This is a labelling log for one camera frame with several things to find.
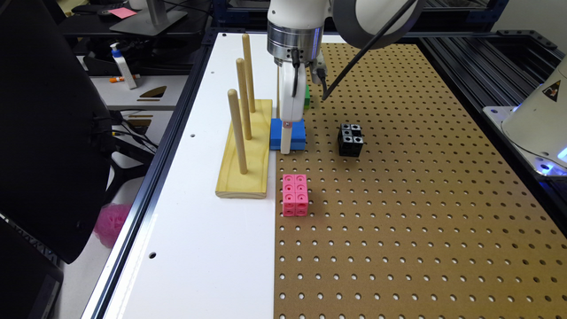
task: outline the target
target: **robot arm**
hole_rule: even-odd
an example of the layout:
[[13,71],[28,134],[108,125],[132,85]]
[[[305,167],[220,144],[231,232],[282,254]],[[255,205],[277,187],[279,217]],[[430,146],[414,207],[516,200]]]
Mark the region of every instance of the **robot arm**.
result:
[[[399,40],[415,23],[425,0],[413,5],[375,41],[378,49]],[[307,70],[323,84],[327,69],[321,52],[325,19],[334,17],[340,35],[362,47],[384,28],[402,6],[398,0],[272,0],[268,9],[268,52],[280,67],[279,91],[282,154],[290,152],[291,127],[303,118]]]

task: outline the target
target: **white table surface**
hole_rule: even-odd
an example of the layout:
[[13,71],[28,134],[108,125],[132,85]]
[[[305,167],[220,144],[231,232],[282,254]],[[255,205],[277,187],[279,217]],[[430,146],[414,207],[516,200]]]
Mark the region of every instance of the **white table surface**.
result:
[[[266,36],[251,35],[251,46],[255,96],[276,107],[277,68]],[[236,59],[243,56],[241,35],[219,34],[157,205],[144,217],[105,318],[273,317],[276,153],[269,156],[265,199],[214,194],[230,124],[227,91],[238,88]]]

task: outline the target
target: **wooden peg board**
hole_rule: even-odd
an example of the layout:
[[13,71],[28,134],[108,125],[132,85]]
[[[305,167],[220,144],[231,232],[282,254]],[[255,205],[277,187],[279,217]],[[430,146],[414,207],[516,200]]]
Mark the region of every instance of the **wooden peg board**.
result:
[[[358,50],[325,44],[335,79]],[[275,318],[567,318],[567,240],[415,45],[311,87],[309,216],[276,205]],[[358,123],[360,158],[338,156]]]

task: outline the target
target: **wooden peg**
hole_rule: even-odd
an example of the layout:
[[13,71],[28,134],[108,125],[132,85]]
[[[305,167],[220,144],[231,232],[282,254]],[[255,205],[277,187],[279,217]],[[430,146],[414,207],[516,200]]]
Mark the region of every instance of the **wooden peg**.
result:
[[238,165],[240,174],[248,173],[246,166],[245,140],[242,137],[242,122],[240,121],[240,107],[238,107],[238,94],[234,89],[229,89],[230,117],[232,118],[232,128],[234,139],[237,145]]
[[245,61],[237,59],[238,88],[240,90],[240,103],[242,105],[242,120],[245,128],[245,139],[252,139],[252,125],[250,124],[250,112],[248,110],[248,94],[246,92]]
[[254,79],[252,76],[252,51],[250,49],[250,36],[248,34],[242,35],[242,46],[245,50],[245,63],[246,63],[246,83],[248,87],[248,103],[250,105],[250,113],[256,112],[256,100],[254,97]]

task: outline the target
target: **bottle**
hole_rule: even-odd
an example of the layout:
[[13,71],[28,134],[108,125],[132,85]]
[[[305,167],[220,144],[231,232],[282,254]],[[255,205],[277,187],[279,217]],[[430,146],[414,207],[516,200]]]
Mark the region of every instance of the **bottle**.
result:
[[122,77],[124,78],[124,81],[126,82],[128,87],[130,89],[135,89],[137,88],[137,86],[136,82],[134,82],[134,77],[132,77],[132,73],[130,73],[126,59],[122,57],[122,52],[120,52],[120,50],[118,50],[118,48],[116,47],[117,45],[118,43],[113,43],[110,45],[110,47],[113,49],[114,61],[116,61],[116,65],[120,69],[120,73],[122,74]]

